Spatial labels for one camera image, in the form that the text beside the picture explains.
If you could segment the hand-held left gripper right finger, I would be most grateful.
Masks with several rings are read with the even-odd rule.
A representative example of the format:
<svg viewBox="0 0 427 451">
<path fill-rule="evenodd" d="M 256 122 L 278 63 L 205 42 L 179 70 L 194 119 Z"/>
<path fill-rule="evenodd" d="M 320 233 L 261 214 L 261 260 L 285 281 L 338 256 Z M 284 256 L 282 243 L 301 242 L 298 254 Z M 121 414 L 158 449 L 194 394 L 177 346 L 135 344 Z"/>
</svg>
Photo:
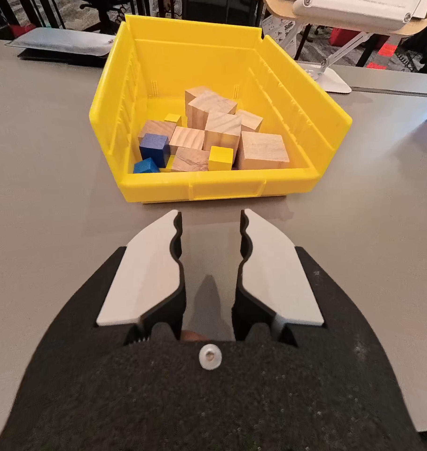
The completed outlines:
<svg viewBox="0 0 427 451">
<path fill-rule="evenodd" d="M 273 340 L 295 343 L 290 326 L 323 327 L 324 318 L 294 243 L 249 208 L 241 210 L 232 324 L 236 341 L 266 324 Z"/>
</svg>

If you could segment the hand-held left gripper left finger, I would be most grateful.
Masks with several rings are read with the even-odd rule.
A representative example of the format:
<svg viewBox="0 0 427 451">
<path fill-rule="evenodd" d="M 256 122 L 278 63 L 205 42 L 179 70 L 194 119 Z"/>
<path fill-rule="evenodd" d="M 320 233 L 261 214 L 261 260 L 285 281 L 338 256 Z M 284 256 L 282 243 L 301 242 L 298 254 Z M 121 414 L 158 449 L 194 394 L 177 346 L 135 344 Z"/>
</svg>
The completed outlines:
<svg viewBox="0 0 427 451">
<path fill-rule="evenodd" d="M 140 337 L 166 323 L 179 340 L 186 309 L 182 213 L 171 210 L 126 245 L 97 326 L 135 325 Z"/>
</svg>

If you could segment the pile of wooden coloured cubes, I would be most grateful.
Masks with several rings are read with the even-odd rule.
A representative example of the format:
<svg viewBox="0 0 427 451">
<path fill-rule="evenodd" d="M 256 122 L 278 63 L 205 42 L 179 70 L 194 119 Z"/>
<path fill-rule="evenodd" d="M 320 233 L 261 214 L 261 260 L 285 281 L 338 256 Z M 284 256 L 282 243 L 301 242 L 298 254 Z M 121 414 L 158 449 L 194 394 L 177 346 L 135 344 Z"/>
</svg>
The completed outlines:
<svg viewBox="0 0 427 451">
<path fill-rule="evenodd" d="M 148 119 L 133 144 L 133 174 L 272 170 L 289 167 L 279 134 L 262 133 L 263 117 L 205 86 L 184 93 L 182 116 Z"/>
</svg>

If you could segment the yellow plastic bin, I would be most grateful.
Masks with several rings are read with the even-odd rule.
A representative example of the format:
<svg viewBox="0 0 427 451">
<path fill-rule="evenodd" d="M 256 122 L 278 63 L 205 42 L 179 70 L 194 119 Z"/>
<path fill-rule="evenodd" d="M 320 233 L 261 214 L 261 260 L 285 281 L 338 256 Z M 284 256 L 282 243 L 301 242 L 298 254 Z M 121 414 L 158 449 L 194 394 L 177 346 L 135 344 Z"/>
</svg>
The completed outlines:
<svg viewBox="0 0 427 451">
<path fill-rule="evenodd" d="M 205 86 L 263 117 L 279 134 L 287 169 L 133 174 L 146 120 L 183 115 L 184 92 Z M 89 119 L 127 202 L 286 196 L 310 192 L 352 125 L 351 117 L 271 37 L 256 27 L 126 15 Z"/>
</svg>

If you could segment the red box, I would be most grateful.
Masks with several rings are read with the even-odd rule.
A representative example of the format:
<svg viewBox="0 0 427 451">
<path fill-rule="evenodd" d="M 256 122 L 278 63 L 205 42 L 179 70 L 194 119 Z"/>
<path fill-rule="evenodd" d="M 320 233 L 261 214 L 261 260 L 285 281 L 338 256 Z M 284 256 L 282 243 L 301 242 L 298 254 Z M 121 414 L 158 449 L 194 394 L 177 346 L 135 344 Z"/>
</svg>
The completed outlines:
<svg viewBox="0 0 427 451">
<path fill-rule="evenodd" d="M 329 44 L 335 47 L 342 47 L 359 33 L 359 31 L 334 27 L 329 37 Z"/>
</svg>

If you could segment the picture-printed paper sheet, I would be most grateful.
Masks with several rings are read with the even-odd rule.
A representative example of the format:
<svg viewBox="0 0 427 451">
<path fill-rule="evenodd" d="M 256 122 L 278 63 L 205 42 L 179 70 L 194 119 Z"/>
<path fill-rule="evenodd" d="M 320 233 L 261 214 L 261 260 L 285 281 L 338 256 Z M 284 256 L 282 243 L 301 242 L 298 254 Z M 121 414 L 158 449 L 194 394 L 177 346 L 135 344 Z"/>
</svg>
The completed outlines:
<svg viewBox="0 0 427 451">
<path fill-rule="evenodd" d="M 295 21 L 281 19 L 272 14 L 261 20 L 264 36 L 270 36 L 287 54 L 294 57 L 297 51 L 296 36 L 299 33 Z"/>
</svg>

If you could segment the grey flat pad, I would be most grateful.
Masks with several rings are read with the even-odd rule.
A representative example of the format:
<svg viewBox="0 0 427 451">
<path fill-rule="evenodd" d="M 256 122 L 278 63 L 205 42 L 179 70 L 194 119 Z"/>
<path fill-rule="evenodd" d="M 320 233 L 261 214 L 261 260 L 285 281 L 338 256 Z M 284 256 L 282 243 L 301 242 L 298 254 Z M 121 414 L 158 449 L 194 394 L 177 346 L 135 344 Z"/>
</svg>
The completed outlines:
<svg viewBox="0 0 427 451">
<path fill-rule="evenodd" d="M 6 46 L 22 49 L 21 60 L 103 68 L 114 41 L 96 32 L 39 27 Z"/>
</svg>

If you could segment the black office chair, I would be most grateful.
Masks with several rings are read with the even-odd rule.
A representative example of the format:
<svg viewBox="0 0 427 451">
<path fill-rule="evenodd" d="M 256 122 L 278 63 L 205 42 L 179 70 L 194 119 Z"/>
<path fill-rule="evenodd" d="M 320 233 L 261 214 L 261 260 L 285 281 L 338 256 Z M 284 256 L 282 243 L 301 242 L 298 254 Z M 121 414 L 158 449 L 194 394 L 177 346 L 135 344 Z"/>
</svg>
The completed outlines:
<svg viewBox="0 0 427 451">
<path fill-rule="evenodd" d="M 256 27 L 263 0 L 182 0 L 182 19 Z"/>
</svg>

